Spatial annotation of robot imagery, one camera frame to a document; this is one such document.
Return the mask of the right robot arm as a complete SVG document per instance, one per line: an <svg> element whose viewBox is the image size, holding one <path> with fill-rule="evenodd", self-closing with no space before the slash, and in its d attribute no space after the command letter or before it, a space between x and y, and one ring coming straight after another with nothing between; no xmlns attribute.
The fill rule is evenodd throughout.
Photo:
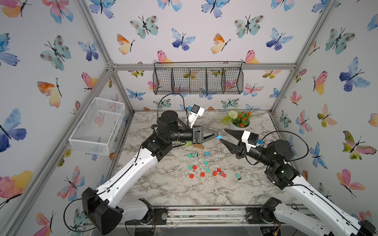
<svg viewBox="0 0 378 236"><path fill-rule="evenodd" d="M266 166L269 181L280 190L299 200L316 217L303 214L281 200L271 197L261 207L259 217L265 222L288 224L308 236L374 236L375 226L358 220L317 191L290 162L294 152L286 140L276 140L266 147L258 134L226 129L237 144L221 139L221 143L238 159L252 158Z"/></svg>

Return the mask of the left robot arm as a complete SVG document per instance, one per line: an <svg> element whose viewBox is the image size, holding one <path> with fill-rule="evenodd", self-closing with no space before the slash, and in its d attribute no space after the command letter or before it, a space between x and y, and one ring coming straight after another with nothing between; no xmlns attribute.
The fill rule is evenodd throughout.
<svg viewBox="0 0 378 236"><path fill-rule="evenodd" d="M121 222L153 222L153 207L145 199L139 199L128 206L119 204L140 177L175 148L175 142L202 144L218 137L216 131L195 125L204 111L197 105L193 106L186 123L179 119L175 111L163 112L151 126L152 134L141 144L130 162L96 189L89 187L83 192L84 213L102 235L112 232Z"/></svg>

